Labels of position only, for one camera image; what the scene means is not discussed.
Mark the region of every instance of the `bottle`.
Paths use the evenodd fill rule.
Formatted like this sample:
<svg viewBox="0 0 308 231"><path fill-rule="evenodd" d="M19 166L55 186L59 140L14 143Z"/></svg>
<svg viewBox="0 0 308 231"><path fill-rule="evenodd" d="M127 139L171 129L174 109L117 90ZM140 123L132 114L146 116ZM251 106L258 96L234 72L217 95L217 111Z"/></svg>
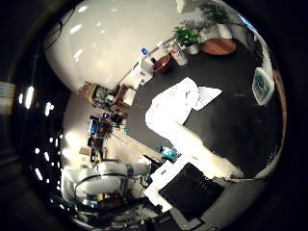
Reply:
<svg viewBox="0 0 308 231"><path fill-rule="evenodd" d="M188 59L186 58L183 51L181 50L181 47L177 44L177 42L175 40L170 43L169 47L170 47L169 53L172 55L174 60L179 65L187 64Z"/></svg>
<svg viewBox="0 0 308 231"><path fill-rule="evenodd" d="M159 43L157 43L157 47L162 51L164 55L167 55L167 48L163 41L160 41Z"/></svg>
<svg viewBox="0 0 308 231"><path fill-rule="evenodd" d="M146 58L147 56L150 58L150 61L155 64L156 60L147 52L147 50L143 47L141 49L141 53L143 54L143 56Z"/></svg>
<svg viewBox="0 0 308 231"><path fill-rule="evenodd" d="M274 82L262 67L257 67L252 81L252 91L260 106L266 105L274 91Z"/></svg>

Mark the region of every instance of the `paper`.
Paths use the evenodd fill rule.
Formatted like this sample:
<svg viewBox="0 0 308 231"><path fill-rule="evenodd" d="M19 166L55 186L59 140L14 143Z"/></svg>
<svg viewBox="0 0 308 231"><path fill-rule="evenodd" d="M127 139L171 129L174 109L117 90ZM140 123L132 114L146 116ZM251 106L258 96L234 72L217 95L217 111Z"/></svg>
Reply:
<svg viewBox="0 0 308 231"><path fill-rule="evenodd" d="M145 123L154 132L165 137L169 122L183 124L192 108L199 111L220 94L221 90L198 87L187 77L152 100L151 107L145 114Z"/></svg>
<svg viewBox="0 0 308 231"><path fill-rule="evenodd" d="M196 111L199 111L206 105L208 105L213 99L221 94L219 89L211 89L206 87L199 87L199 98L193 108Z"/></svg>

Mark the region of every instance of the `white wall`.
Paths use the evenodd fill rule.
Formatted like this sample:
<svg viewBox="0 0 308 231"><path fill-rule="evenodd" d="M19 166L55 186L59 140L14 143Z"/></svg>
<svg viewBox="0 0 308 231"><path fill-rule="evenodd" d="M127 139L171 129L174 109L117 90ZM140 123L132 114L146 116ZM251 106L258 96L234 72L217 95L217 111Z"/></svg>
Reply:
<svg viewBox="0 0 308 231"><path fill-rule="evenodd" d="M139 59L142 47L151 50L171 38L180 21L198 18L197 11L178 13L175 0L86 0L46 57L72 91L85 81L113 89Z"/></svg>

